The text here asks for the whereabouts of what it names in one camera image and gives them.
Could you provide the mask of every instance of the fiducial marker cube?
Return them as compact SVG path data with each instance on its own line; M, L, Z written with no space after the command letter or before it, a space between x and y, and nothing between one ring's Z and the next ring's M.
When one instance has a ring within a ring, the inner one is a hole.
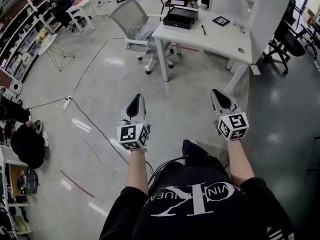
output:
M118 142L125 150L143 149L150 133L144 123L118 126L116 131Z
M246 113L223 115L218 124L218 130L227 141L242 139L248 128Z

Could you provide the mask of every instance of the red line on floor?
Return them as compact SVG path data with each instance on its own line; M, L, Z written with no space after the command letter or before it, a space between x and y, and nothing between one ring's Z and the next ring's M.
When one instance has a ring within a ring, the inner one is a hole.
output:
M68 175L66 175L63 170L60 170L60 172L61 172L69 181L71 181L74 185L76 185L79 189L81 189L83 192L85 192L86 194L88 194L90 197L95 198L94 195L90 194L88 191L86 191L86 190L83 189L81 186L79 186L77 183L75 183L71 178L69 178Z
M182 49L186 49L186 50L190 50L190 51L194 51L194 52L199 52L199 51L196 50L196 49L191 49L191 48L188 48L188 47L182 47L182 46L181 46L181 48L182 48Z

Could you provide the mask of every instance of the black box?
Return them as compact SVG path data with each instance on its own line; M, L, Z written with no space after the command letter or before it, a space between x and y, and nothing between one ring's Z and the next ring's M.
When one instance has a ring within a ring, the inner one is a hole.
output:
M198 19L198 11L173 7L163 19L163 24L190 30Z

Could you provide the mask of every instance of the pen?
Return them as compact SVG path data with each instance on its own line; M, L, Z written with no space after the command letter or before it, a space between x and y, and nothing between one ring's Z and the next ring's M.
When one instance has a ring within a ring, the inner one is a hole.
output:
M204 35L206 36L207 34L206 34L206 30L205 30L204 25L201 25L201 27L202 27L202 29L203 29L203 33L204 33Z

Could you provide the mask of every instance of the shoe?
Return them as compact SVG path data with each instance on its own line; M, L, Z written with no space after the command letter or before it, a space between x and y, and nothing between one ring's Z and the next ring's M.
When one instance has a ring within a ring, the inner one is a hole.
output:
M42 138L44 138L44 147L45 148L49 147L49 137L46 131L42 133Z
M37 120L33 123L34 128L35 128L35 132L37 134L41 134L42 132L42 127L43 127L43 123L40 120Z
M32 116L31 116L32 108L29 108L29 112L30 112L30 115L29 115L29 121L31 121L31 120L32 120Z

